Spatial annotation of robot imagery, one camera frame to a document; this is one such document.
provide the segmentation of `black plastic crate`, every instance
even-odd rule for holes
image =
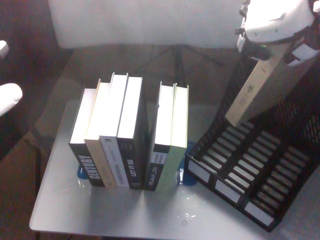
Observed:
[[[185,162],[187,172],[268,232],[320,163],[319,65],[283,102],[233,127],[225,114],[255,66],[242,57],[213,123]]]

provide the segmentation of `white table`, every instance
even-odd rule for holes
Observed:
[[[78,102],[65,108],[30,219],[36,231],[152,239],[320,239],[319,169],[267,233],[200,183],[172,194],[92,187],[68,146]]]

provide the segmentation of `floor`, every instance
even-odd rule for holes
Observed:
[[[166,48],[168,47],[151,45],[106,45],[74,50],[47,98],[44,111],[34,125],[33,132],[29,131],[24,135],[0,162],[2,196],[0,198],[0,240],[35,238],[35,232],[29,228],[29,220],[36,199],[35,146],[41,149],[41,172],[43,174],[66,102],[78,99],[84,85],[95,87],[99,78],[108,82],[113,72],[135,72],[139,66],[147,63],[149,59]],[[205,61],[185,78],[189,85],[189,107],[192,109],[189,111],[192,112],[192,115],[189,114],[188,128],[192,141],[197,141],[208,129],[226,90],[233,67],[239,59],[235,49],[195,48],[195,50],[221,61],[224,66]],[[187,70],[203,58],[193,51],[183,49],[182,60]],[[173,51],[167,51],[142,69],[173,76]],[[157,86],[161,80],[168,85],[174,83],[171,79],[148,75],[144,80],[149,103],[155,101]],[[62,233],[40,233],[41,240],[64,240],[69,237],[69,234]],[[74,235],[70,239],[95,240],[97,237]]]

